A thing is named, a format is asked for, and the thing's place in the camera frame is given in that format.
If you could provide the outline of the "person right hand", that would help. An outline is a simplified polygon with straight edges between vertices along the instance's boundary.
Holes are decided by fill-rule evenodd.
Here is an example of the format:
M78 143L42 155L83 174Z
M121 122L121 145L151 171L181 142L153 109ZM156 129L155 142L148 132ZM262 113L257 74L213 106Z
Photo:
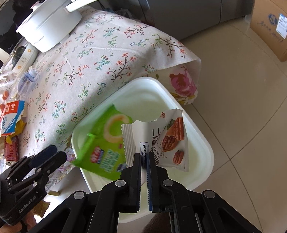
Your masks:
M22 222L24 225L27 226L28 230L30 230L36 225L36 220L33 215L30 217L27 216L26 218L22 220ZM22 228L23 228L23 225L21 222L17 223L14 226L9 226L8 224L4 224L1 227L1 233L16 233L16 232L20 232Z

